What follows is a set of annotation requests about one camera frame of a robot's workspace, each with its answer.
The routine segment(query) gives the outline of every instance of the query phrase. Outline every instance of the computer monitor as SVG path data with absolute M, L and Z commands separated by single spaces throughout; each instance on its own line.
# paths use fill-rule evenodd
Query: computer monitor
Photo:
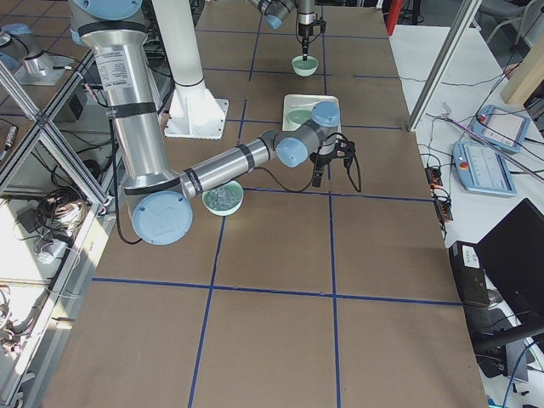
M 522 324 L 544 317 L 544 215 L 528 198 L 482 238 L 475 250 L 510 309 L 522 313 L 518 316 Z M 544 351 L 544 344 L 539 347 Z

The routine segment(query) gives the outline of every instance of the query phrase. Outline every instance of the office chair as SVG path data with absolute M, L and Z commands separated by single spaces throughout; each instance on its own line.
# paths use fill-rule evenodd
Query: office chair
M 495 27 L 495 30 L 487 37 L 485 40 L 486 43 L 490 43 L 491 38 L 499 31 L 499 29 L 508 24 L 513 24 L 520 21 L 518 28 L 518 35 L 516 36 L 516 41 L 514 45 L 518 45 L 519 39 L 521 38 L 521 30 L 523 30 L 525 20 L 528 17 L 532 6 L 535 3 L 542 3 L 542 0 L 530 0 L 528 2 L 520 2 L 519 0 L 484 0 L 479 6 L 479 23 L 481 23 L 481 15 L 489 15 L 496 20 L 501 20 L 501 22 Z

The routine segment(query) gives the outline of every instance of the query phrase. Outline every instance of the connector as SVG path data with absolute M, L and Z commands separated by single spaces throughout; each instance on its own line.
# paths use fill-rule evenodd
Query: connector
M 42 246 L 42 250 L 37 255 L 37 260 L 41 264 L 49 265 L 65 250 L 65 248 L 65 242 L 53 238 L 50 242 Z

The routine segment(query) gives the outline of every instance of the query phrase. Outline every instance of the label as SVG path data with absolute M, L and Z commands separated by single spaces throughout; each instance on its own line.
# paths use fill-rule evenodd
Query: label
M 128 74 L 127 56 L 124 51 L 118 50 L 100 54 L 96 56 L 95 60 L 105 91 L 133 86 Z
M 478 255 L 476 255 L 474 248 L 471 246 L 462 246 L 462 260 L 465 263 L 465 266 L 479 269 Z

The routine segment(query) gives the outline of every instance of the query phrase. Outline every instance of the table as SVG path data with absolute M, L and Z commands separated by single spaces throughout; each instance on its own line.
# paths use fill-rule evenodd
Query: table
M 250 6 L 207 3 L 196 34 L 207 86 L 229 99 L 224 136 L 167 139 L 169 160 L 280 129 L 286 94 L 330 94 L 363 194 L 341 162 L 303 193 L 255 171 L 227 218 L 194 199 L 175 244 L 114 231 L 42 407 L 487 406 L 382 12 L 318 11 L 320 68 L 300 78 L 295 15 L 272 32 Z M 293 188 L 311 167 L 268 165 Z M 132 240 L 126 213 L 121 227 Z
M 442 42 L 447 35 L 447 31 L 447 27 L 414 27 L 405 25 L 398 26 L 395 29 L 391 38 L 391 44 L 399 69 L 399 76 L 402 78 L 406 103 L 410 111 L 413 109 L 424 84 L 424 82 L 415 80 L 424 81 L 426 79 Z M 499 76 L 501 72 L 502 68 L 496 63 L 484 39 L 476 29 L 471 28 L 465 33 L 459 48 L 453 56 L 443 82 L 474 84 Z M 508 106 L 502 101 L 500 92 L 506 83 L 506 80 L 501 82 L 496 91 L 489 97 L 486 104 L 505 107 L 510 111 L 523 109 L 521 106 Z M 494 84 L 496 84 L 496 80 L 481 83 L 473 87 L 453 86 L 442 83 L 439 85 L 429 104 L 428 113 L 437 116 L 450 109 L 451 117 L 454 119 L 460 120 L 471 116 L 479 108 Z M 431 141 L 432 130 L 433 138 L 431 147 L 445 153 L 451 152 L 452 144 L 461 137 L 461 132 L 450 124 L 435 121 L 433 126 L 433 118 L 425 116 L 416 129 L 417 141 L 422 144 L 420 145 L 422 153 L 429 152 L 425 145 L 428 145 Z M 528 137 L 542 140 L 534 123 L 531 123 Z M 544 149 L 538 145 L 528 143 L 525 145 L 540 156 L 544 154 Z M 436 150 L 432 150 L 431 152 L 443 164 L 447 164 L 450 158 Z M 427 162 L 427 158 L 427 156 L 422 157 L 423 163 Z M 542 166 L 542 162 L 525 153 L 517 154 L 516 158 L 534 169 L 541 168 Z M 430 160 L 431 165 L 436 164 L 433 158 Z M 509 163 L 508 166 L 511 170 L 517 170 Z M 544 211 L 542 184 L 530 176 L 514 176 L 514 183 L 518 191 L 515 197 L 497 198 L 466 192 L 456 178 L 456 174 L 451 172 L 450 167 L 442 167 L 442 169 L 442 179 L 445 181 L 445 188 L 450 192 L 452 197 L 451 211 L 454 218 L 453 222 L 446 224 L 446 247 L 450 247 L 455 241 L 479 242 L 487 232 L 498 224 L 525 197 L 529 197 L 541 211 Z M 506 315 L 512 313 L 505 303 L 501 303 L 500 307 L 504 309 Z M 514 319 L 511 319 L 511 322 L 514 325 L 517 324 Z M 540 358 L 540 361 L 544 362 L 539 349 L 533 348 L 532 351 Z M 482 378 L 488 394 L 492 395 L 495 402 L 501 404 L 507 381 L 500 377 L 491 380 L 484 376 Z M 508 405 L 521 406 L 522 404 L 531 404 L 532 401 L 534 405 L 539 406 L 539 403 L 544 400 L 544 374 L 530 371 L 530 390 L 530 394 L 523 398 L 519 394 L 510 394 Z

